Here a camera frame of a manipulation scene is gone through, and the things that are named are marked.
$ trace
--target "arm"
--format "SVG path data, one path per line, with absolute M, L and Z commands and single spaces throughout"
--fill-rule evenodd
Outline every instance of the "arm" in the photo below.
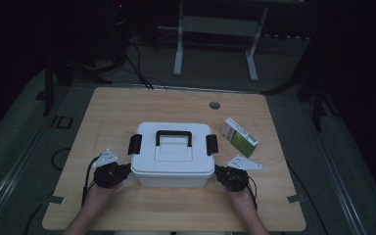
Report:
M 267 229 L 255 209 L 250 192 L 228 192 L 234 210 L 240 215 L 251 235 L 268 235 Z
M 84 235 L 90 228 L 93 221 L 109 205 L 110 201 L 118 191 L 121 184 L 111 188 L 102 188 L 97 184 L 87 192 L 84 205 L 69 226 L 64 231 L 64 235 Z

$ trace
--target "medicine box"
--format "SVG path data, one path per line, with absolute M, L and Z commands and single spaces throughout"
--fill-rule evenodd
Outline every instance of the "medicine box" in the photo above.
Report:
M 222 136 L 230 141 L 245 157 L 249 157 L 259 143 L 255 137 L 231 117 L 222 126 Z
M 131 170 L 144 187 L 199 188 L 214 173 L 216 136 L 206 124 L 142 122 L 132 138 Z

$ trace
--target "black latch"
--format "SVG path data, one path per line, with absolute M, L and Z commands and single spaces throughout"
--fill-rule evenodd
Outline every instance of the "black latch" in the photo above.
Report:
M 129 148 L 127 149 L 127 155 L 140 154 L 140 146 L 142 145 L 142 135 L 135 134 L 130 137 Z
M 216 135 L 211 134 L 207 135 L 207 155 L 210 156 L 211 154 L 218 153 L 218 143 L 216 141 Z

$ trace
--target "floor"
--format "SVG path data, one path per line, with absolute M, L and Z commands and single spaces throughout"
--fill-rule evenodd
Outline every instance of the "floor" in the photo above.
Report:
M 260 93 L 286 81 L 307 41 L 264 37 L 255 60 L 258 81 L 250 82 L 244 50 L 238 38 L 186 36 L 182 75 L 172 74 L 175 30 L 161 31 L 151 43 L 143 35 L 131 38 L 140 51 L 140 71 L 156 89 L 218 90 Z M 136 64 L 136 47 L 127 56 Z M 98 66 L 106 65 L 99 60 Z M 48 195 L 56 187 L 92 92 L 102 86 L 72 71 L 71 87 L 56 82 L 56 103 L 48 117 L 35 100 L 44 89 L 44 73 L 33 78 L 0 123 L 0 234 L 61 234 L 42 225 Z M 140 87 L 129 63 L 101 74 L 112 87 Z M 271 234 L 376 234 L 376 185 L 342 119 L 324 106 L 322 132 L 313 127 L 312 103 L 299 102 L 299 85 L 266 96 L 295 187 L 302 195 L 306 229 Z M 52 127 L 54 118 L 73 119 L 70 128 Z M 91 234 L 111 234 L 92 232 Z

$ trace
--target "black handle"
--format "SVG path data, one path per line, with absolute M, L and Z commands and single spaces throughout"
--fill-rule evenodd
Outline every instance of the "black handle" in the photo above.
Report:
M 188 137 L 188 147 L 192 147 L 192 133 L 191 133 L 191 131 L 158 130 L 157 131 L 157 146 L 160 146 L 161 135 L 187 136 Z

